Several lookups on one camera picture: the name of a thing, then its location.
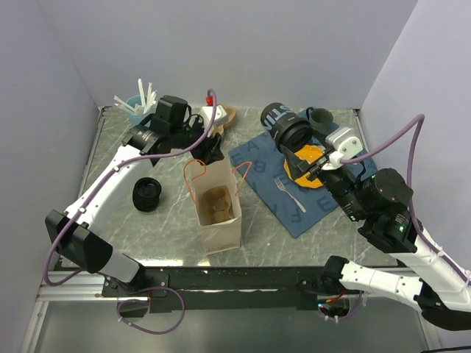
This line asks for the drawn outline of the brown paper takeout bag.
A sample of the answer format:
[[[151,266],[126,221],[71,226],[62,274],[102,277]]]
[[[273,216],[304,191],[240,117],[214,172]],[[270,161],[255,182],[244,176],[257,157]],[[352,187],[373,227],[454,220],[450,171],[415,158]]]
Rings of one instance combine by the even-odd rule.
[[[241,181],[236,172],[252,162],[233,166],[228,154],[210,165],[202,160],[189,160],[183,167],[183,179],[194,203],[197,223],[205,253],[216,254],[241,246],[242,211],[239,200]]]

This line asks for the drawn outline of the black coffee cup lid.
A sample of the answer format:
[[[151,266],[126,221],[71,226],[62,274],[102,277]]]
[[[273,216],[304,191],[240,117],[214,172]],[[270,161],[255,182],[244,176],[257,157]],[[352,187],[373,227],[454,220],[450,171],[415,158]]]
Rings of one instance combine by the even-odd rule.
[[[277,123],[275,144],[279,151],[285,148],[291,152],[297,152],[311,137],[311,125],[304,118],[289,118]]]

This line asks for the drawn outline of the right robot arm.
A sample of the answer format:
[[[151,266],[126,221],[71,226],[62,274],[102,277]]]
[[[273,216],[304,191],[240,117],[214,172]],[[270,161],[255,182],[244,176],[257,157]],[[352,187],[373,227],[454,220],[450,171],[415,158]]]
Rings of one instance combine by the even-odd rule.
[[[412,277],[393,275],[332,255],[312,281],[317,293],[373,293],[414,308],[442,329],[470,329],[470,280],[458,273],[455,262],[445,260],[423,227],[414,225],[408,208],[413,190],[395,169],[363,177],[345,165],[325,170],[325,156],[309,164],[286,147],[281,152],[292,174],[318,179],[351,221],[364,223],[360,235],[414,272]]]

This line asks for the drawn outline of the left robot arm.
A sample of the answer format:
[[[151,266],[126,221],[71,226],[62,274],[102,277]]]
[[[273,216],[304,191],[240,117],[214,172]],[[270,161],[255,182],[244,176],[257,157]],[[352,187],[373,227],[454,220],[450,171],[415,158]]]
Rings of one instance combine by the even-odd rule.
[[[212,127],[212,122],[192,119],[186,100],[162,96],[156,111],[128,130],[95,182],[64,211],[52,210],[46,216],[52,244],[43,268],[44,282],[54,285],[48,276],[49,265],[53,254],[59,254],[81,271],[114,278],[128,295],[140,294],[146,286],[145,266],[99,235],[116,205],[160,160],[187,152],[200,160],[220,155],[219,138],[208,135]]]

